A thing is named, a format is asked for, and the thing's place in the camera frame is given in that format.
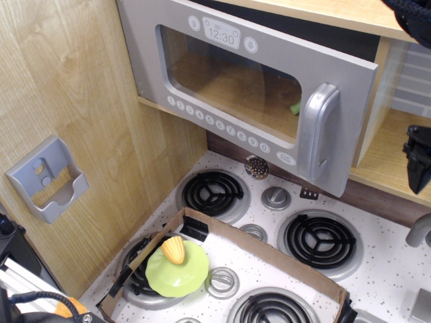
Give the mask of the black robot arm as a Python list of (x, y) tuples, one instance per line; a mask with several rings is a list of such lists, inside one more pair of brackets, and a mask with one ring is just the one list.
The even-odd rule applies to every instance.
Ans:
[[(385, 1), (400, 27), (414, 40), (430, 48), (430, 2), (429, 1)], [(430, 128), (410, 125), (408, 140), (403, 146), (406, 154), (409, 187), (419, 194), (430, 181)]]

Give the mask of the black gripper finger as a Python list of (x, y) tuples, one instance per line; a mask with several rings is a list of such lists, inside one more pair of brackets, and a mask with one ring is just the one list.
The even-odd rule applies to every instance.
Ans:
[(406, 133), (408, 140), (403, 152), (408, 159), (409, 187), (414, 194), (419, 194), (430, 181), (430, 127), (413, 124)]

